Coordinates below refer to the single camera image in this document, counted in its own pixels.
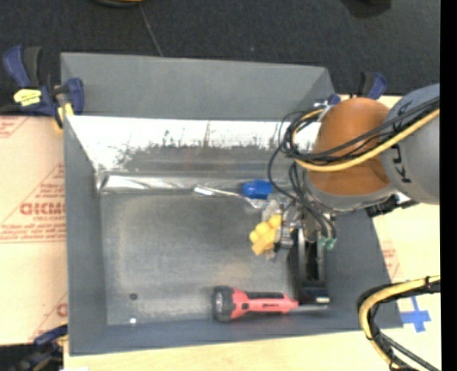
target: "yellow cable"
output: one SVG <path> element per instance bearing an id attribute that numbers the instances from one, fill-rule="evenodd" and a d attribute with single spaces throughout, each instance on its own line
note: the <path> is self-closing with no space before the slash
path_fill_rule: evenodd
<path id="1" fill-rule="evenodd" d="M 381 347 L 373 340 L 373 333 L 370 330 L 369 322 L 368 322 L 368 315 L 370 309 L 377 303 L 383 301 L 386 298 L 392 297 L 396 294 L 401 294 L 406 291 L 415 290 L 416 288 L 421 288 L 426 285 L 426 281 L 429 284 L 437 283 L 441 280 L 441 275 L 437 275 L 434 277 L 427 277 L 422 279 L 417 279 L 415 281 L 406 281 L 404 283 L 396 284 L 394 286 L 384 288 L 383 290 L 379 290 L 378 292 L 372 294 L 363 304 L 360 306 L 359 309 L 359 323 L 362 327 L 362 330 L 366 333 L 366 337 L 370 340 L 372 346 L 376 349 L 376 351 L 380 354 L 383 360 L 390 365 L 391 358 L 383 352 Z M 396 364 L 392 364 L 392 368 L 400 369 L 400 367 Z"/>
<path id="2" fill-rule="evenodd" d="M 422 126 L 426 125 L 429 121 L 434 120 L 437 116 L 439 116 L 439 108 L 432 111 L 425 117 L 421 118 L 419 121 L 416 121 L 411 126 L 409 126 L 407 129 L 405 129 L 402 132 L 400 132 L 399 134 L 393 136 L 391 139 L 385 141 L 381 145 L 377 146 L 376 148 L 373 148 L 372 150 L 370 150 L 369 152 L 367 152 L 365 154 L 362 154 L 360 157 L 357 157 L 352 161 L 347 161 L 347 162 L 337 164 L 337 165 L 326 165 L 326 166 L 314 165 L 310 162 L 304 162 L 299 159 L 295 159 L 295 162 L 297 162 L 303 168 L 306 168 L 308 170 L 313 170 L 316 172 L 338 172 L 340 170 L 351 168 L 352 166 L 359 165 L 360 163 L 366 161 L 367 159 L 375 157 L 376 155 L 380 154 L 381 152 L 388 149 L 392 145 L 397 144 L 399 141 L 403 140 L 408 135 L 414 133 L 416 130 L 418 130 Z"/>

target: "blue cross mark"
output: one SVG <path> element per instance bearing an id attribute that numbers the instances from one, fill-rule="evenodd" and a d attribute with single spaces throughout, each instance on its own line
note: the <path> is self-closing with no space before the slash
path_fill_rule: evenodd
<path id="1" fill-rule="evenodd" d="M 417 298 L 412 297 L 412 304 L 414 305 L 413 311 L 400 312 L 401 321 L 403 323 L 413 323 L 415 332 L 424 332 L 426 328 L 424 323 L 430 322 L 431 318 L 429 317 L 428 311 L 419 310 L 419 305 L 417 303 Z"/>

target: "dark floor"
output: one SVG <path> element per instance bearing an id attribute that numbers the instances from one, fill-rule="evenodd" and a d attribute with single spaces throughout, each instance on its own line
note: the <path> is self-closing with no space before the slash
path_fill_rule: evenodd
<path id="1" fill-rule="evenodd" d="M 441 0 L 146 0 L 111 9 L 92 0 L 0 0 L 0 105 L 12 82 L 1 57 L 41 45 L 41 75 L 59 77 L 62 51 L 107 51 L 329 70 L 335 91 L 379 71 L 389 94 L 440 81 Z M 0 370 L 29 348 L 0 349 Z"/>

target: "blue cap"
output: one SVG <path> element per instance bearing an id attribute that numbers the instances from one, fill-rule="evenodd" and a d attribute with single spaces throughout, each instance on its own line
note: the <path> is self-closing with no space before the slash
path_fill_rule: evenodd
<path id="1" fill-rule="evenodd" d="M 242 193 L 247 198 L 267 199 L 268 195 L 273 192 L 271 183 L 267 180 L 254 180 L 246 182 L 242 186 Z"/>

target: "cardboard sheet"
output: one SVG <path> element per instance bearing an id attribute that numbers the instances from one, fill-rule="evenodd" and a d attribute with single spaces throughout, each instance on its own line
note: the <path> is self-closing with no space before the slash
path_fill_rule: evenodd
<path id="1" fill-rule="evenodd" d="M 62 137 L 50 117 L 0 117 L 0 345 L 67 321 Z"/>

